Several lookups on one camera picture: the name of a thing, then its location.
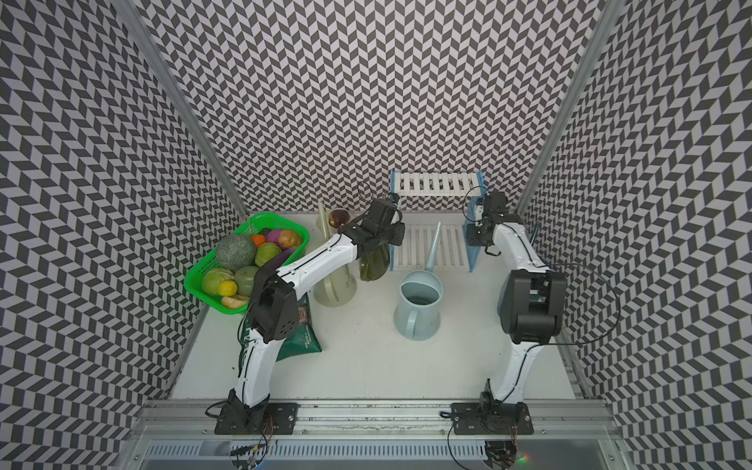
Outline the pale green squash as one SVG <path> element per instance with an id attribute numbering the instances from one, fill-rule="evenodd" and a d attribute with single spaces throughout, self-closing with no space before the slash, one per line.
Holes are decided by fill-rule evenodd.
<path id="1" fill-rule="evenodd" d="M 227 268 L 212 268 L 208 270 L 201 281 L 201 287 L 205 294 L 217 296 L 217 285 L 224 280 L 233 280 L 234 272 Z"/>

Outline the cream watering can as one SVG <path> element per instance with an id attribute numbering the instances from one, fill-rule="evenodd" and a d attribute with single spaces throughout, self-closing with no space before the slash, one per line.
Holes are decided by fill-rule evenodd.
<path id="1" fill-rule="evenodd" d="M 329 211 L 319 202 L 315 223 L 317 232 L 311 243 L 311 250 L 317 249 L 337 234 L 337 229 L 330 225 L 328 216 Z M 325 307 L 342 307 L 356 295 L 356 288 L 356 278 L 351 274 L 348 264 L 345 264 L 318 282 L 313 288 L 313 295 L 317 303 Z"/>

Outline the blue white slatted shelf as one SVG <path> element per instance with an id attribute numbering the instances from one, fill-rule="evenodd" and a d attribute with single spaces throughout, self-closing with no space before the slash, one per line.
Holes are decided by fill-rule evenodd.
<path id="1" fill-rule="evenodd" d="M 472 272 L 481 249 L 466 242 L 474 203 L 487 192 L 483 172 L 422 174 L 398 172 L 390 175 L 390 190 L 402 205 L 424 202 L 458 202 L 461 207 L 448 213 L 409 213 L 405 239 L 390 248 L 391 271 L 413 271 L 432 262 L 437 271 Z"/>

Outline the purple eggplant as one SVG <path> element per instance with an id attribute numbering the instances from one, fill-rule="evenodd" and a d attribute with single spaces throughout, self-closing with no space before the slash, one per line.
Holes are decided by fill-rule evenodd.
<path id="1" fill-rule="evenodd" d="M 291 256 L 293 256 L 293 254 L 295 254 L 296 251 L 297 251 L 296 247 L 286 249 L 282 251 L 280 254 L 278 254 L 277 256 L 275 256 L 272 259 L 272 262 L 274 262 L 277 266 L 283 266 L 283 264 L 285 264 L 285 262 L 287 262 L 287 260 L 289 260 L 289 258 L 291 258 Z"/>

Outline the teal transparent watering can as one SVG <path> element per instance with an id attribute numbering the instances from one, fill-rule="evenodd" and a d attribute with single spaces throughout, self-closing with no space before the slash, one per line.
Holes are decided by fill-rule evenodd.
<path id="1" fill-rule="evenodd" d="M 529 240 L 532 245 L 536 243 L 542 232 L 542 223 L 536 222 L 529 234 Z"/>

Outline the green chips bag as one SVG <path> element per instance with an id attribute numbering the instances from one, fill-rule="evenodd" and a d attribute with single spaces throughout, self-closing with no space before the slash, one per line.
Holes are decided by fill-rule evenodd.
<path id="1" fill-rule="evenodd" d="M 315 329 L 313 329 L 313 315 L 311 314 L 311 303 L 309 296 L 303 296 L 298 301 L 299 308 L 299 326 L 284 341 L 277 355 L 276 360 L 286 360 L 293 356 L 303 356 L 304 354 L 319 354 L 322 352 L 322 346 L 317 339 Z"/>

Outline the orange carrot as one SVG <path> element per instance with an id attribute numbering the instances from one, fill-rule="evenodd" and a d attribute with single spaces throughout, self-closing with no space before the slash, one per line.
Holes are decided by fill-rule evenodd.
<path id="1" fill-rule="evenodd" d="M 266 242 L 266 237 L 264 237 L 264 235 L 261 235 L 261 234 L 256 234 L 252 236 L 252 240 L 257 247 L 260 247 Z"/>

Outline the green plastic basket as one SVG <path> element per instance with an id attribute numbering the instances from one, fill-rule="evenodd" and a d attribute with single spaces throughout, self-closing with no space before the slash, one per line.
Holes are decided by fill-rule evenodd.
<path id="1" fill-rule="evenodd" d="M 242 315 L 258 271 L 273 259 L 287 266 L 303 258 L 307 244 L 305 227 L 276 213 L 258 213 L 188 271 L 185 289 L 225 315 Z"/>

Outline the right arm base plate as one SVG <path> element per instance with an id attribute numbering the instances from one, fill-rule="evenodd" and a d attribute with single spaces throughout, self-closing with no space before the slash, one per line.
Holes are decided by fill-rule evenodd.
<path id="1" fill-rule="evenodd" d="M 479 403 L 452 403 L 450 416 L 459 436 L 529 436 L 535 432 L 526 403 L 494 403 L 489 410 L 482 410 Z"/>

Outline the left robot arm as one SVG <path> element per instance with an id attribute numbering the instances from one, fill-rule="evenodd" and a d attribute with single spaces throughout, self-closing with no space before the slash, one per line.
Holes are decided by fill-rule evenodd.
<path id="1" fill-rule="evenodd" d="M 338 268 L 384 245 L 403 243 L 405 224 L 399 200 L 394 192 L 376 199 L 307 256 L 287 266 L 269 262 L 260 269 L 246 313 L 249 325 L 242 367 L 217 417 L 219 428 L 236 434 L 262 430 L 279 351 L 300 323 L 299 301 Z"/>

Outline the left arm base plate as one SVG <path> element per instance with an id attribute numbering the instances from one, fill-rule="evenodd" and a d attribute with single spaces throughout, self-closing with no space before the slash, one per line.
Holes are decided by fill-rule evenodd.
<path id="1" fill-rule="evenodd" d="M 219 413 L 215 434 L 290 436 L 294 433 L 299 408 L 297 403 L 260 403 L 256 407 L 229 403 Z"/>

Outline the brown potato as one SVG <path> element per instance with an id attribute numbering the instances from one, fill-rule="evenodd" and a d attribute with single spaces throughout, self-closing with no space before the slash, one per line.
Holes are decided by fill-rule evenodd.
<path id="1" fill-rule="evenodd" d="M 303 237 L 294 230 L 283 229 L 279 231 L 276 243 L 282 250 L 297 249 L 303 244 Z"/>

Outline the clear bowl with plum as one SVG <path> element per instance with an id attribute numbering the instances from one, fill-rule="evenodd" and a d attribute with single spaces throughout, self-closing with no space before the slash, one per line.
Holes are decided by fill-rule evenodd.
<path id="1" fill-rule="evenodd" d="M 347 224 L 352 219 L 349 211 L 345 209 L 334 209 L 329 211 L 326 216 L 326 226 L 332 232 L 340 229 L 341 226 Z"/>

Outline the olive transparent watering can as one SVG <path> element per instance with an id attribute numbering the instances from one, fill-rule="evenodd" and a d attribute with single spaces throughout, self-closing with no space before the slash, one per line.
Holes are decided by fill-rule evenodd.
<path id="1" fill-rule="evenodd" d="M 379 246 L 373 253 L 360 259 L 360 280 L 372 282 L 380 279 L 389 270 L 390 264 L 389 245 Z"/>

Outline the green apple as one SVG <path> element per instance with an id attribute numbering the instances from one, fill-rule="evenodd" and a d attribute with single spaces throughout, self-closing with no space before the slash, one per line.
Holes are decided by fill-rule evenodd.
<path id="1" fill-rule="evenodd" d="M 255 285 L 255 277 L 259 268 L 257 266 L 243 266 L 234 274 L 234 281 L 237 284 L 237 294 L 239 296 L 250 297 Z"/>

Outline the dark green melon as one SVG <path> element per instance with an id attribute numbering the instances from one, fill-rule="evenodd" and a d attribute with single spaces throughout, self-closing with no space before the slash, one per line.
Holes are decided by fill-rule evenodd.
<path id="1" fill-rule="evenodd" d="M 251 266 L 256 258 L 257 246 L 252 236 L 230 234 L 224 237 L 215 248 L 215 260 L 222 268 L 239 270 Z"/>

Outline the light green cabbage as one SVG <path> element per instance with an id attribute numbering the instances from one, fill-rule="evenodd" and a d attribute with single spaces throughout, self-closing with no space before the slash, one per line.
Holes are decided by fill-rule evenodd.
<path id="1" fill-rule="evenodd" d="M 282 250 L 276 243 L 265 242 L 264 244 L 258 246 L 254 263 L 258 268 L 262 268 L 265 264 L 273 260 L 281 253 Z"/>

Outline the yellow lemon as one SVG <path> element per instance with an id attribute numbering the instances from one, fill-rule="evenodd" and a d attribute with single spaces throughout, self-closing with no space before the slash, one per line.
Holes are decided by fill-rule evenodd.
<path id="1" fill-rule="evenodd" d="M 217 293 L 221 297 L 233 297 L 238 293 L 238 285 L 234 280 L 224 280 L 217 285 Z"/>

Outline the light blue watering can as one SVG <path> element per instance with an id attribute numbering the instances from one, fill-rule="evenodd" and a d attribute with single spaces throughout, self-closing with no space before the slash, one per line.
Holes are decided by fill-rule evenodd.
<path id="1" fill-rule="evenodd" d="M 441 231 L 442 223 L 439 221 L 423 270 L 409 272 L 399 284 L 394 324 L 399 334 L 411 341 L 430 339 L 441 325 L 444 285 L 434 274 Z"/>

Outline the purple onion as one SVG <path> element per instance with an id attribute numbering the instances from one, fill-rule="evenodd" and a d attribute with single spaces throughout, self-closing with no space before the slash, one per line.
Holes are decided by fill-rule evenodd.
<path id="1" fill-rule="evenodd" d="M 266 242 L 277 244 L 279 237 L 281 235 L 281 232 L 282 232 L 282 229 L 270 230 L 270 232 L 266 234 Z"/>

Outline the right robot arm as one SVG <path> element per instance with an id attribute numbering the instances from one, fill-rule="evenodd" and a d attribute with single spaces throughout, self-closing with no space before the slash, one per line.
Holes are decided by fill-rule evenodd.
<path id="1" fill-rule="evenodd" d="M 466 243 L 503 262 L 497 316 L 510 340 L 507 366 L 487 380 L 479 401 L 479 419 L 522 419 L 525 383 L 537 355 L 563 326 L 566 276 L 536 253 L 520 215 L 509 211 L 507 197 L 480 188 L 468 205 Z"/>

